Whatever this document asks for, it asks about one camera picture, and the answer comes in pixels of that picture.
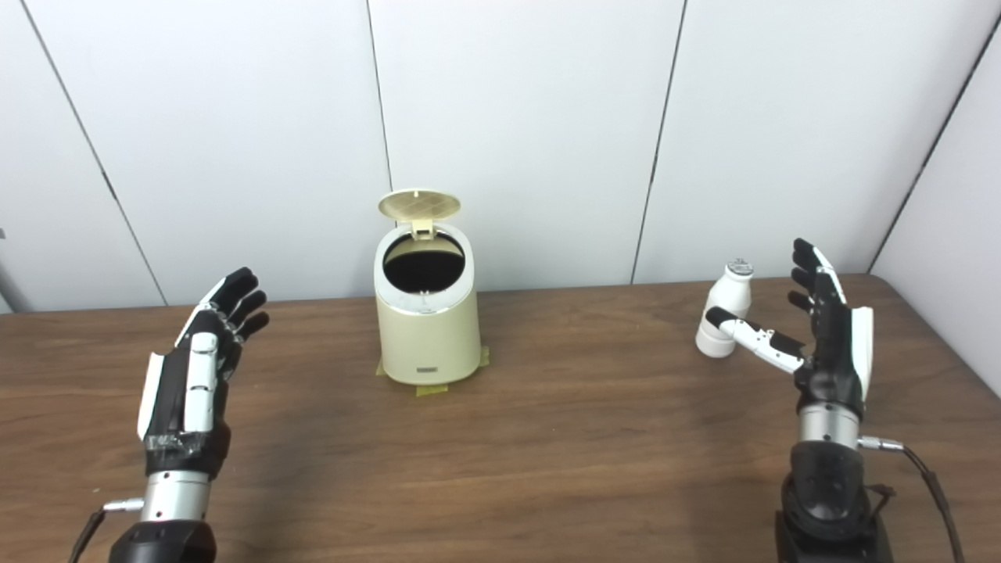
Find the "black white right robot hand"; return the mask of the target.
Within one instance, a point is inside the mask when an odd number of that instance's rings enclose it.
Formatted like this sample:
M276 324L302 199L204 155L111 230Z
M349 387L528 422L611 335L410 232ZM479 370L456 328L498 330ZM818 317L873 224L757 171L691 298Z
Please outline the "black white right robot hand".
M718 304L705 310L704 321L790 374L801 393L801 405L836 403L862 419L874 362L874 310L849 306L835 267L818 246L797 238L793 247L796 267L791 278L805 291L791 291L788 299L810 317L814 338L810 355L804 355L803 342L738 317Z

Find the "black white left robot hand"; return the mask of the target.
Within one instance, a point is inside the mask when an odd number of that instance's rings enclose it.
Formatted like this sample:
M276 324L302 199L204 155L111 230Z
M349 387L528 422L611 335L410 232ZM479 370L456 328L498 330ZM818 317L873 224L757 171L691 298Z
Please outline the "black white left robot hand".
M169 353L151 353L137 418L146 476L218 477L231 439L224 420L229 380L247 339L271 320L266 302L260 279L240 267L193 307Z

